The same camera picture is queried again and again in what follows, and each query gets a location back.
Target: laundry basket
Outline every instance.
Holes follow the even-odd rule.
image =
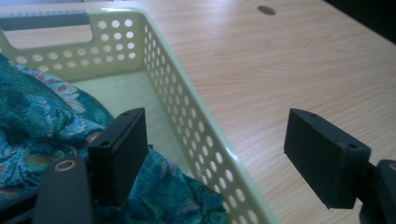
[[[0,15],[0,25],[0,52],[10,60],[72,82],[113,116],[145,107],[149,143],[185,174],[221,193],[229,223],[277,223],[146,12],[9,13]],[[37,34],[41,46],[13,42]]]

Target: green basket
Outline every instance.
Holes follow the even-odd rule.
[[[277,223],[146,12],[106,8],[13,13],[1,14],[0,24],[0,52],[10,60],[72,82],[114,116],[145,107],[149,143],[185,174],[221,193],[229,223]],[[21,49],[6,35],[70,26],[88,30],[89,38],[72,44],[55,39],[49,47]]]

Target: basket handle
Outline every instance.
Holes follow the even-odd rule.
[[[86,10],[1,13],[0,28],[4,31],[76,26],[90,24]]]

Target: wooden surface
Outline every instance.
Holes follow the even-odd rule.
[[[257,6],[276,11],[261,14]],[[359,223],[327,210],[283,153],[289,109],[321,115],[396,160],[396,47],[320,0],[146,0],[0,12],[148,11],[282,223]]]

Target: cloth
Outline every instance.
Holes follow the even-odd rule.
[[[87,157],[113,120],[89,94],[0,54],[0,204],[37,189],[46,167]],[[96,206],[99,223],[225,223],[221,195],[152,148],[123,207]]]

